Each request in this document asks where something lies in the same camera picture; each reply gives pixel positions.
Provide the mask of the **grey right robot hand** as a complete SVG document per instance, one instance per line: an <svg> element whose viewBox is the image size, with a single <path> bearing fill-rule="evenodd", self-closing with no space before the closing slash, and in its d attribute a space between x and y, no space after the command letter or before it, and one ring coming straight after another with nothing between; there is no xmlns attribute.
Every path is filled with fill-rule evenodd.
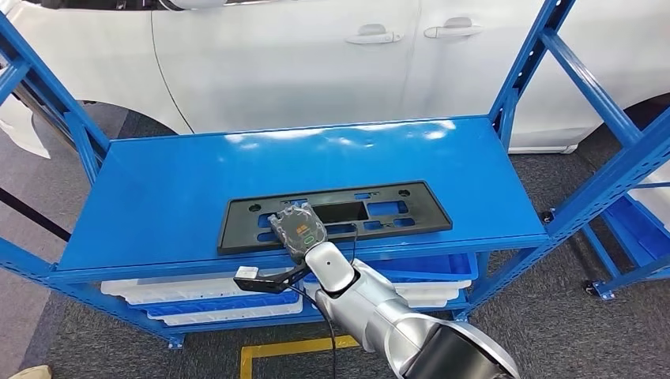
<svg viewBox="0 0 670 379"><path fill-rule="evenodd" d="M309 250L327 241L324 223L307 202L290 205L269 216L268 221L273 233L297 265L304 263Z"/></svg>

